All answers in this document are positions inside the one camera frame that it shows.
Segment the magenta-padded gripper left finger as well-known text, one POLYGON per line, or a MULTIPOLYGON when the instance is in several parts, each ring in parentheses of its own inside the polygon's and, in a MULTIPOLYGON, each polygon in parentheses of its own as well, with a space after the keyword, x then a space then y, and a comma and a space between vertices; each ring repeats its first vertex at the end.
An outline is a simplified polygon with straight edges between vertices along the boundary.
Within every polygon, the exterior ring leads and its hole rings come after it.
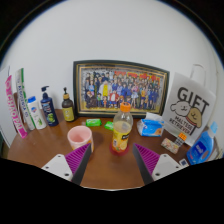
POLYGON ((88 143, 67 155, 57 154, 42 169, 80 185, 91 153, 91 144, 88 143))

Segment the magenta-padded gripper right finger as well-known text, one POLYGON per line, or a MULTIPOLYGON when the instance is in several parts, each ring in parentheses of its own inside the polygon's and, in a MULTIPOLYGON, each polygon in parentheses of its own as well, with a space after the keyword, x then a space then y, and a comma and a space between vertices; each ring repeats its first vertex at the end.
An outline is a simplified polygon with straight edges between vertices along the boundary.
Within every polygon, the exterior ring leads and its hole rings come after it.
POLYGON ((145 185, 182 169, 168 154, 157 154, 139 144, 133 144, 133 154, 145 185))

